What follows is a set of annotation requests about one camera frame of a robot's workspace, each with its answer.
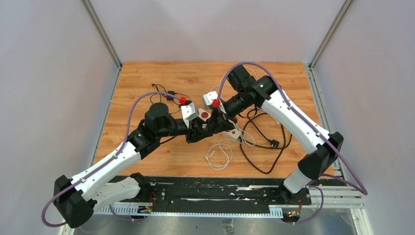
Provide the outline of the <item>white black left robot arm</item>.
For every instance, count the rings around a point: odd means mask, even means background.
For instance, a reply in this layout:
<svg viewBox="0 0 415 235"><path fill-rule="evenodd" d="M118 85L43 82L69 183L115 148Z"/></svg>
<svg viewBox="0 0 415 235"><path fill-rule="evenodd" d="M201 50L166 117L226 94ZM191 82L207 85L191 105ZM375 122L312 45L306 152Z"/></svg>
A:
<svg viewBox="0 0 415 235"><path fill-rule="evenodd" d="M72 177L58 177L50 202L63 217L63 224L78 228L101 208L121 200L134 198L145 202L150 189L141 174L134 173L119 183L109 181L154 152L160 147L161 138L184 136L187 143L194 143L213 135L194 103L186 101L180 108L182 118L173 118L164 103L151 105L138 127L127 131L109 155Z"/></svg>

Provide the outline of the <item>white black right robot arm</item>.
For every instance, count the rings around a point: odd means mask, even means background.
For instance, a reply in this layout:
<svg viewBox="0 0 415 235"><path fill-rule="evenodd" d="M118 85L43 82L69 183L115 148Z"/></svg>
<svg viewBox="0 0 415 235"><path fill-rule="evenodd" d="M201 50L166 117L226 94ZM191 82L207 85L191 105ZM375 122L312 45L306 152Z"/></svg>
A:
<svg viewBox="0 0 415 235"><path fill-rule="evenodd" d="M330 133L307 116L282 89L271 72L262 65L249 62L266 72L256 80L245 69L246 62L232 66L222 77L217 93L203 95L203 103L213 110L212 117L229 120L252 105L277 119L301 144L306 155L280 186L279 197L285 204L299 198L299 191L319 179L339 157L344 138Z"/></svg>

